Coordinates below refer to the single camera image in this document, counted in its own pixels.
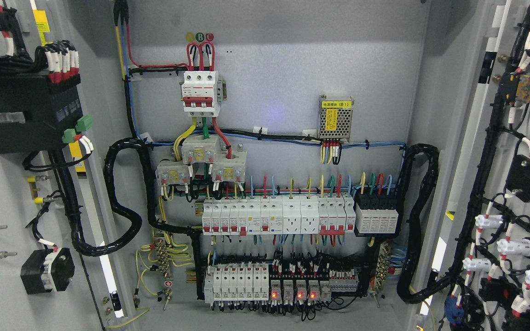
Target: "breaker toggle switch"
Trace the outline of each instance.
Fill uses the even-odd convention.
[[[185,107],[212,107],[212,102],[213,99],[211,97],[183,97]]]

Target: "green wire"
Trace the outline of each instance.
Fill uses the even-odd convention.
[[[330,178],[328,179],[328,184],[327,184],[328,187],[330,187],[330,196],[329,197],[333,197],[333,187],[334,187],[334,176],[330,176]]]
[[[210,134],[208,134],[208,125],[206,124],[206,117],[202,117],[202,129],[204,130],[204,139],[210,138]]]
[[[369,195],[374,195],[374,187],[375,187],[375,172],[372,173],[372,182],[369,185]]]

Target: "circuit breaker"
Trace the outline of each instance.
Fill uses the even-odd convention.
[[[218,71],[186,71],[181,85],[183,111],[190,116],[217,117]]]

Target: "black spiral cable wrap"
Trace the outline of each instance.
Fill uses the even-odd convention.
[[[406,260],[404,261],[404,267],[402,268],[402,274],[398,280],[396,287],[397,293],[404,302],[413,303],[414,295],[410,294],[410,283],[416,272],[419,259],[421,257],[421,212],[424,209],[427,201],[431,197],[433,190],[435,189],[437,179],[439,177],[439,149],[432,145],[417,144],[412,145],[406,151],[404,156],[404,163],[398,183],[396,186],[396,195],[398,202],[396,210],[398,211],[398,222],[402,224],[404,218],[404,202],[408,187],[410,186],[410,174],[412,172],[412,165],[415,157],[424,154],[429,159],[428,169],[421,181],[421,188],[419,191],[418,198],[410,211],[407,223],[409,226],[408,236],[408,249],[406,251]]]
[[[62,150],[50,151],[50,156],[52,158],[51,161],[53,164],[65,163],[65,156]],[[138,231],[140,231],[143,222],[136,212],[133,212],[132,210],[122,206],[120,206],[122,207],[121,209],[115,209],[114,204],[112,204],[112,210],[114,212],[130,220],[130,228],[120,238],[107,245],[94,246],[86,243],[85,237],[83,235],[83,227],[81,224],[81,212],[79,210],[81,206],[78,204],[75,184],[73,183],[71,172],[67,167],[59,168],[56,170],[56,172],[64,193],[63,200],[65,204],[65,215],[69,220],[73,247],[75,247],[76,251],[78,251],[80,254],[85,256],[101,256],[113,253],[128,244],[138,233]],[[110,201],[115,201],[117,203],[115,194],[110,194]]]
[[[114,163],[118,153],[125,149],[134,149],[138,154],[138,160],[143,171],[143,181],[147,202],[147,220],[149,224],[152,227],[162,231],[185,234],[191,239],[191,248],[193,250],[194,263],[196,265],[197,296],[198,299],[203,300],[204,274],[202,273],[202,231],[195,230],[189,226],[173,226],[171,224],[162,223],[156,218],[155,174],[151,163],[149,147],[140,139],[124,138],[122,140],[116,141],[109,147],[108,153],[105,157],[104,179],[105,186],[108,190],[109,203],[111,204],[112,211],[116,212],[116,214],[119,214],[120,216],[124,216],[130,220],[137,220],[137,222],[139,221],[142,223],[141,216],[133,210],[120,205],[115,196]]]

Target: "wire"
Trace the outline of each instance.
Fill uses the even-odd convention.
[[[324,175],[320,175],[320,197],[324,198]]]
[[[308,199],[311,198],[311,191],[312,191],[312,177],[308,177]]]
[[[293,192],[294,192],[294,178],[290,178],[290,199],[294,199],[293,198]]]
[[[206,117],[202,117],[202,130],[204,132],[204,139],[210,138],[210,133],[208,132],[208,124],[206,123]]]
[[[118,25],[115,26],[115,34],[116,34],[116,42],[118,43],[118,58],[120,59],[120,71],[122,72],[122,77],[126,76],[126,70],[124,68],[126,67],[124,65],[124,57],[122,56],[122,41],[120,39],[120,28]]]
[[[232,159],[232,146],[230,145],[230,142],[226,138],[225,134],[223,134],[222,131],[220,130],[220,128],[218,127],[218,122],[216,121],[215,117],[212,117],[212,124],[214,125],[214,130],[216,131],[218,136],[225,143],[225,147],[227,149],[226,158],[227,159]]]
[[[181,161],[181,157],[182,157],[182,155],[179,153],[179,144],[181,144],[181,142],[185,140],[185,138],[189,137],[189,135],[196,129],[196,126],[197,126],[197,120],[195,117],[192,117],[190,127],[187,130],[185,130],[182,134],[180,134],[177,139],[175,139],[174,151],[175,151],[175,159],[177,161]]]
[[[144,314],[146,314],[147,312],[149,312],[149,311],[150,311],[150,308],[148,308],[148,307],[138,307],[138,308],[136,308],[136,310],[144,310],[144,311],[141,312],[140,314],[134,316],[134,318],[128,320],[127,322],[124,322],[124,323],[122,323],[122,324],[117,324],[117,325],[108,325],[108,326],[106,326],[105,328],[106,328],[106,329],[120,329],[120,328],[122,328],[122,327],[125,327],[126,325],[128,325],[128,324],[134,322],[135,320],[139,319],[141,316],[143,316]]]
[[[410,291],[412,291],[413,293],[416,292],[416,290],[412,286],[409,286],[409,288]],[[422,300],[422,302],[427,306],[427,308],[429,308],[429,312],[431,313],[431,320],[433,321],[432,331],[437,331],[437,319],[435,318],[435,312],[433,311],[433,308],[431,308],[431,306],[426,302],[426,300]]]
[[[363,194],[363,189],[365,188],[365,181],[366,181],[366,178],[365,178],[365,171],[364,171],[361,174],[361,182],[359,182],[359,185],[361,186],[361,191],[359,192],[360,194]]]

